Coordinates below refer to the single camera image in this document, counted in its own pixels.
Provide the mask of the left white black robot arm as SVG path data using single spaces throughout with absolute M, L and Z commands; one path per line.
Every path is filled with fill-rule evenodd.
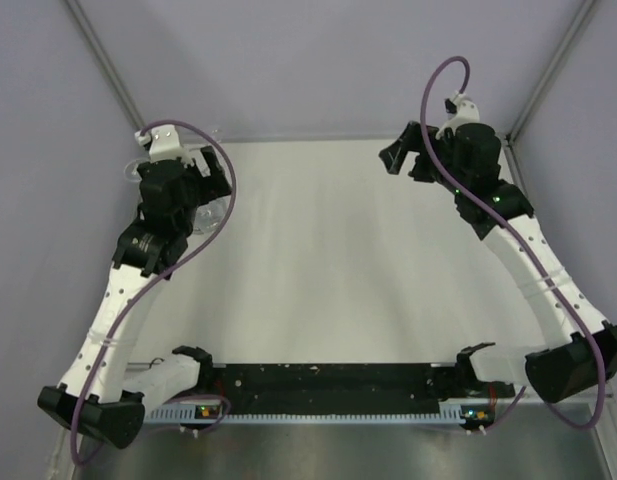
M 181 264 L 197 210 L 232 194 L 212 146 L 139 165 L 140 203 L 113 254 L 108 284 L 86 339 L 55 386 L 37 404 L 72 435 L 123 449 L 137 437 L 147 414 L 188 391 L 214 387 L 211 356 L 180 346 L 161 364 L 132 378 L 125 372 L 147 313 Z

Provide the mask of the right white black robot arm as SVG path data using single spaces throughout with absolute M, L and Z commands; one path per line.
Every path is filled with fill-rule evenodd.
M 538 346 L 493 343 L 464 349 L 455 370 L 457 388 L 475 396 L 491 381 L 528 385 L 555 404 L 598 383 L 597 362 L 577 326 L 583 322 L 597 343 L 604 375 L 617 373 L 617 324 L 611 323 L 575 285 L 541 231 L 523 192 L 501 176 L 501 142 L 492 127 L 469 123 L 453 133 L 426 133 L 410 122 L 379 158 L 388 173 L 400 172 L 416 155 L 409 177 L 437 183 L 454 196 L 459 216 L 499 259 L 528 302 L 542 332 Z

